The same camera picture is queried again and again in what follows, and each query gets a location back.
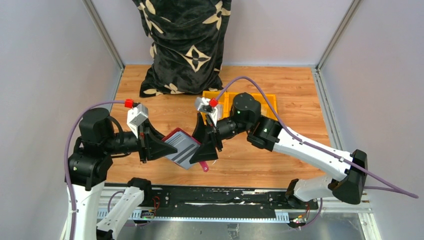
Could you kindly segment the red leather card holder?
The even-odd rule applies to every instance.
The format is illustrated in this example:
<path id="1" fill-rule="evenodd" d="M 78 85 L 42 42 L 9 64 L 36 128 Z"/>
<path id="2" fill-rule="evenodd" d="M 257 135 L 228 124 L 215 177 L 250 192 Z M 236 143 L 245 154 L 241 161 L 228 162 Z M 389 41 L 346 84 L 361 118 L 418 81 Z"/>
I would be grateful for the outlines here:
<path id="1" fill-rule="evenodd" d="M 190 163 L 190 159 L 199 148 L 200 143 L 184 130 L 176 128 L 165 136 L 162 141 L 177 149 L 176 153 L 165 156 L 168 160 L 185 170 L 195 165 L 194 163 Z"/>

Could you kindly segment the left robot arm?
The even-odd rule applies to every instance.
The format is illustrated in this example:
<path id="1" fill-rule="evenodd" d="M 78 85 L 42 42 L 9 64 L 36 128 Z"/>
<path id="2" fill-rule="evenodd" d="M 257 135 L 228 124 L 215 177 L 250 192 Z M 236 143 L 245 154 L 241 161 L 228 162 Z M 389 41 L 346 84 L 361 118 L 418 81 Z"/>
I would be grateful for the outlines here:
<path id="1" fill-rule="evenodd" d="M 69 198 L 66 238 L 68 240 L 115 240 L 133 211 L 154 201 L 152 184 L 134 177 L 107 216 L 97 221 L 100 197 L 114 157 L 138 153 L 143 163 L 177 152 L 163 141 L 148 119 L 148 110 L 136 104 L 127 112 L 129 131 L 102 107 L 86 111 L 78 121 L 80 137 L 73 153 L 65 158 Z"/>

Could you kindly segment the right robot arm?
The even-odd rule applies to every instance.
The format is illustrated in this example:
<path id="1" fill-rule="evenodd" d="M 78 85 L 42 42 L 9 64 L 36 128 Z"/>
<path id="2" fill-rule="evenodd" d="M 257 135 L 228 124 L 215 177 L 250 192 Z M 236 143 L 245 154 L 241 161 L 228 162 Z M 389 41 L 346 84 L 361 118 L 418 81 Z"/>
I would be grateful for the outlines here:
<path id="1" fill-rule="evenodd" d="M 365 152 L 334 149 L 292 131 L 262 115 L 261 103 L 246 92 L 234 97 L 228 117 L 216 117 L 217 104 L 215 99 L 205 97 L 195 100 L 198 114 L 192 137 L 199 142 L 199 148 L 191 164 L 217 160 L 223 141 L 245 132 L 254 147 L 290 155 L 324 172 L 324 176 L 290 182 L 284 195 L 290 208 L 298 209 L 310 200 L 326 197 L 351 205 L 361 202 L 367 177 Z"/>

